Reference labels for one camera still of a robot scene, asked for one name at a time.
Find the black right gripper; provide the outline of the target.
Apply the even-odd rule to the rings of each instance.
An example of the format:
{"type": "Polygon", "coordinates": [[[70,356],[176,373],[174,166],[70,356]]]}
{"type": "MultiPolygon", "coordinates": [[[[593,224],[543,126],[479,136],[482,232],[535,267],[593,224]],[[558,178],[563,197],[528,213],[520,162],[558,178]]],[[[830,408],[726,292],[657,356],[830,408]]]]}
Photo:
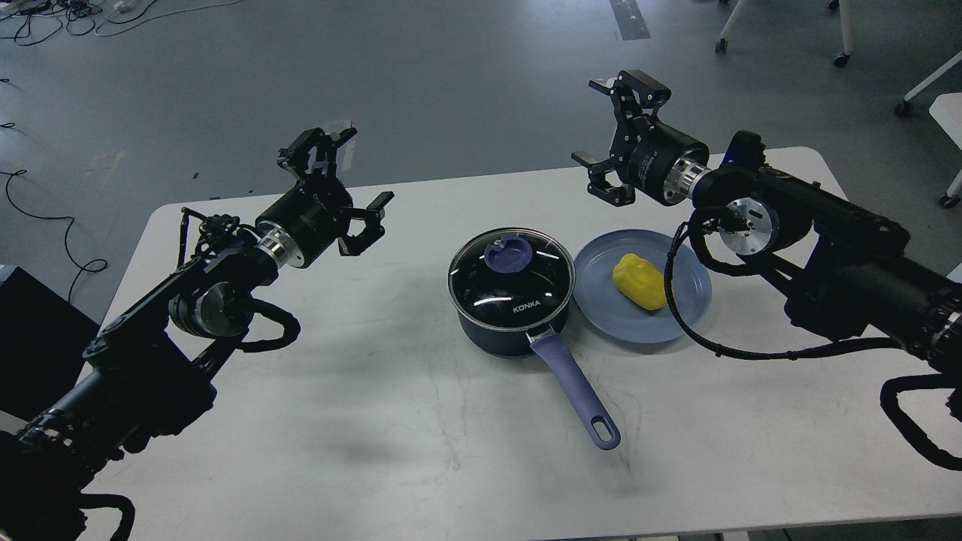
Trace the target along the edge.
{"type": "Polygon", "coordinates": [[[588,87],[613,104],[616,132],[608,159],[597,160],[586,151],[570,157],[587,169],[587,192],[615,207],[636,201],[635,189],[664,206],[680,203],[685,196],[671,179],[680,159],[706,165],[710,151],[705,143],[662,123],[660,107],[671,90],[643,71],[621,71],[608,79],[588,80],[588,87]],[[613,185],[607,175],[615,172],[622,184],[613,185]]]}

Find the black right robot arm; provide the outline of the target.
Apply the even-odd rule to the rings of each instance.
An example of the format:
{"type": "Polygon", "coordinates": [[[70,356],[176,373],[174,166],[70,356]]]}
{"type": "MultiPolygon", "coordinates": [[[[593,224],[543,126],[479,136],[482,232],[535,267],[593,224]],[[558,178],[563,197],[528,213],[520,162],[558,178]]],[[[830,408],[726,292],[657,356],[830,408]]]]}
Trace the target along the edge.
{"type": "Polygon", "coordinates": [[[905,257],[910,233],[893,220],[852,204],[767,163],[759,134],[739,130],[718,167],[705,143],[658,116],[671,91],[643,71],[621,71],[588,85],[613,104],[609,155],[573,153],[588,172],[587,190],[615,207],[637,192],[693,212],[667,251],[662,288],[680,328],[718,357],[747,361],[827,358],[871,349],[901,349],[931,372],[887,380],[879,403],[903,439],[928,462],[961,469],[900,406],[905,391],[947,390],[960,418],[960,284],[905,257]],[[756,275],[785,298],[792,325],[827,339],[796,352],[746,352],[699,335],[676,305],[676,254],[690,244],[698,261],[729,277],[756,275]]]}

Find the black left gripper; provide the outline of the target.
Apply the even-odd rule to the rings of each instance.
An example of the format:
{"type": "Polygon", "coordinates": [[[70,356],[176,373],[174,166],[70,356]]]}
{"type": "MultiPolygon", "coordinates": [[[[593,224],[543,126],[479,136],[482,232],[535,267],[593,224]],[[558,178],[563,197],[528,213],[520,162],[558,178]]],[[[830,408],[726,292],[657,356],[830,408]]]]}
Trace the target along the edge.
{"type": "Polygon", "coordinates": [[[269,206],[255,221],[262,233],[281,229],[295,245],[288,264],[309,267],[335,240],[341,256],[358,256],[385,235],[382,225],[385,206],[395,198],[384,191],[365,208],[353,206],[352,196],[337,178],[337,152],[358,134],[350,126],[327,133],[322,128],[305,130],[288,147],[278,151],[277,165],[296,181],[321,182],[298,184],[269,206]],[[361,220],[361,232],[351,235],[351,220],[361,220]]]}

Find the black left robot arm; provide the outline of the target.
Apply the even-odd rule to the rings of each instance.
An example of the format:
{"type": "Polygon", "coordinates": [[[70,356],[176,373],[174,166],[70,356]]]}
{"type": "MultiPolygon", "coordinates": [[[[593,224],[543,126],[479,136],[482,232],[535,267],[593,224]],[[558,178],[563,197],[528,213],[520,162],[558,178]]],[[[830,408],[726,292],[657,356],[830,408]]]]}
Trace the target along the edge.
{"type": "Polygon", "coordinates": [[[175,272],[86,346],[86,378],[16,434],[2,434],[4,540],[76,540],[96,508],[120,512],[113,540],[130,537],[134,504],[86,492],[97,473],[209,411],[213,378],[231,354],[274,352],[298,339],[296,316],[254,298],[255,289],[274,283],[282,267],[309,267],[333,244],[357,256],[384,236],[394,194],[357,207],[337,177],[337,154],[356,134],[299,134],[277,159],[295,185],[253,225],[229,213],[196,215],[192,255],[186,236],[195,212],[182,209],[175,272]]]}

